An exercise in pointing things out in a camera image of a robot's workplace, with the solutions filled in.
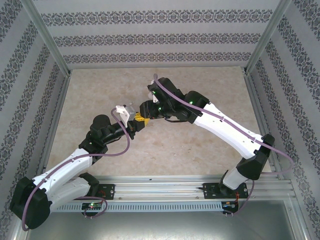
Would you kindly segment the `aluminium side rail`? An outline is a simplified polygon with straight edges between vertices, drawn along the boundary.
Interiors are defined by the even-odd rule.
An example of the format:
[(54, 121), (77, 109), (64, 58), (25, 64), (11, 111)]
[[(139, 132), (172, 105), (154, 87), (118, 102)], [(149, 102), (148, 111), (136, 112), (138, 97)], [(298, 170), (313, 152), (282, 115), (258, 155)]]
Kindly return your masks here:
[(42, 152), (40, 154), (40, 159), (36, 168), (36, 172), (35, 175), (40, 175), (43, 170), (46, 169), (49, 158), (50, 158), (50, 154), (51, 154), (51, 150), (53, 147), (53, 143), (54, 143), (54, 139), (55, 139), (55, 135), (57, 132), (57, 128), (58, 128), (58, 124), (59, 124), (59, 120), (61, 117), (61, 113), (62, 113), (62, 109), (63, 109), (63, 105), (66, 99), (66, 95), (67, 95), (67, 91), (68, 91), (68, 87), (70, 84), (70, 80), (71, 80), (71, 76), (72, 76), (72, 71), (70, 71), (64, 78), (63, 83), (61, 85), (59, 94), (58, 94), (58, 98), (54, 107), (54, 112), (52, 115), (52, 118), (50, 120), (50, 125), (48, 128), (48, 132), (47, 132), (47, 136), (44, 140), (44, 145), (42, 148)]
[[(263, 115), (263, 111), (262, 111), (262, 108), (260, 105), (258, 95), (257, 95), (256, 90), (254, 88), (252, 78), (250, 75), (248, 75), (246, 73), (243, 74), (243, 77), (244, 77), (244, 81), (245, 81), (245, 84), (247, 87), (249, 98), (250, 98), (250, 101), (251, 101), (251, 104), (253, 107), (253, 111), (254, 111), (254, 114), (255, 114), (255, 117), (257, 120), (257, 125), (259, 128), (260, 134), (264, 136), (269, 133), (269, 130), (268, 130), (268, 126), (267, 126), (267, 123), (266, 123), (264, 115)], [(279, 164), (278, 156), (274, 151), (272, 151), (270, 153), (268, 162), (269, 162), (270, 169), (272, 172), (280, 172), (282, 170), (280, 167), (280, 164)]]

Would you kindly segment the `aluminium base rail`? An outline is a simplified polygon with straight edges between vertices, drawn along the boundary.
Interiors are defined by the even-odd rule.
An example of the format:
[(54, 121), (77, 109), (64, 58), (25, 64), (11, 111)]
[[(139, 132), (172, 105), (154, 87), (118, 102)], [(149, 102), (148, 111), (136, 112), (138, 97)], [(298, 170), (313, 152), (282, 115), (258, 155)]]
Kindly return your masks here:
[[(200, 187), (204, 183), (218, 183), (220, 175), (163, 175), (163, 176), (96, 176), (102, 184), (114, 184), (115, 202), (195, 202), (204, 200)], [(251, 201), (296, 199), (290, 180), (276, 176), (261, 176), (253, 184), (246, 183), (253, 192)]]

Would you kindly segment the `aluminium corner post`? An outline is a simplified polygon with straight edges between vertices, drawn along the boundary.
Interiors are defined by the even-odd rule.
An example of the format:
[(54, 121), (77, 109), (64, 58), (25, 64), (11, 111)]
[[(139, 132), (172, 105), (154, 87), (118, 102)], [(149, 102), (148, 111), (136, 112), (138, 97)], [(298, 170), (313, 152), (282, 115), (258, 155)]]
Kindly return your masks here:
[(33, 0), (20, 0), (22, 6), (26, 10), (28, 16), (32, 20), (34, 26), (36, 27), (38, 33), (40, 34), (42, 40), (48, 47), (50, 53), (52, 54), (54, 60), (58, 64), (59, 68), (66, 76), (70, 75), (71, 70), (69, 69), (66, 61), (64, 60), (60, 50), (54, 38), (52, 37), (48, 27), (46, 26), (41, 14), (36, 8)]
[(254, 51), (252, 52), (246, 67), (244, 68), (244, 72), (247, 75), (253, 71), (257, 61), (259, 60), (260, 56), (262, 55), (267, 43), (269, 42), (270, 38), (272, 37), (273, 33), (275, 32), (277, 25), (279, 24), (283, 15), (287, 11), (291, 2), (292, 2), (292, 0), (279, 0), (277, 7), (275, 8), (275, 10), (274, 10), (267, 26), (266, 26), (264, 32), (262, 33)]

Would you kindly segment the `grey sheet metal panel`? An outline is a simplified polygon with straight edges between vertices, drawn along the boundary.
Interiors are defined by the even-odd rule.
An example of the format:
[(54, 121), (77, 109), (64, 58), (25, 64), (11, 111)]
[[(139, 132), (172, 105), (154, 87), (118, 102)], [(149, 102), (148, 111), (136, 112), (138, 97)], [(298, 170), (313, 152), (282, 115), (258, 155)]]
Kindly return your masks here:
[(285, 218), (218, 212), (106, 213), (86, 219), (54, 213), (26, 240), (295, 240)]

